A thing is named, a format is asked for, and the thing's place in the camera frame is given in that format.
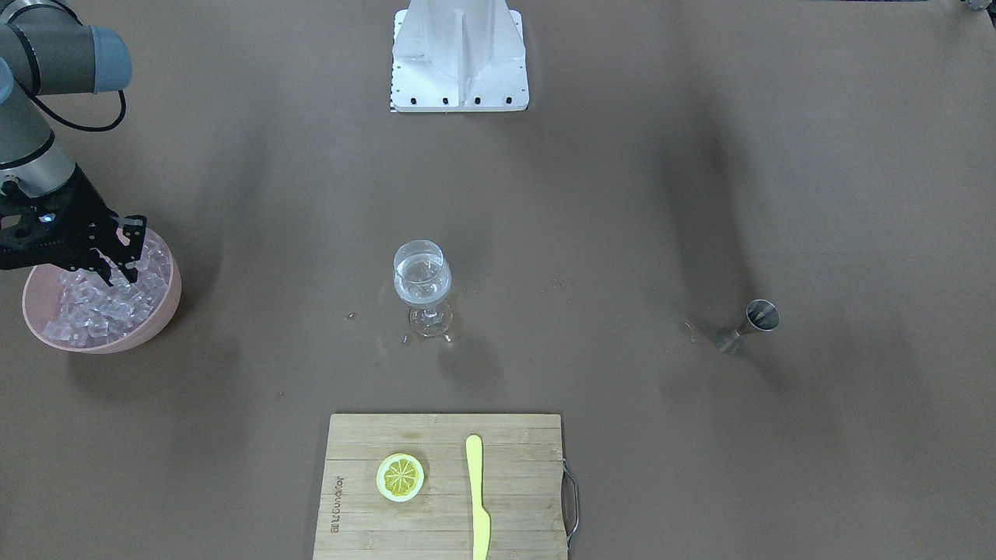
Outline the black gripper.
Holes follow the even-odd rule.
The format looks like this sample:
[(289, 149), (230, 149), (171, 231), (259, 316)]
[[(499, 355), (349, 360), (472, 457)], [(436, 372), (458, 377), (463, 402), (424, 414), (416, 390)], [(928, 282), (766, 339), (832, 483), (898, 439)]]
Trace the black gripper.
[(111, 212), (79, 167), (63, 187), (35, 198), (3, 180), (1, 212), (18, 219), (2, 228), (3, 270), (53, 264), (88, 271), (113, 287), (117, 267), (129, 284), (138, 282), (147, 217)]

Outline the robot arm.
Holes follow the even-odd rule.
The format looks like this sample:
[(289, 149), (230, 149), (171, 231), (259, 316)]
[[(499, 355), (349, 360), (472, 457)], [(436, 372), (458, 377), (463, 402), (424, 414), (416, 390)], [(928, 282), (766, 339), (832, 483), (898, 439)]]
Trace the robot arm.
[(104, 203), (77, 160), (58, 142), (51, 121), (69, 125), (43, 102), (64, 93), (116, 93), (127, 113), (132, 58), (121, 36), (86, 25), (65, 1), (4, 1), (1, 21), (1, 265), (49, 264), (111, 283), (114, 271), (138, 281), (147, 219)]

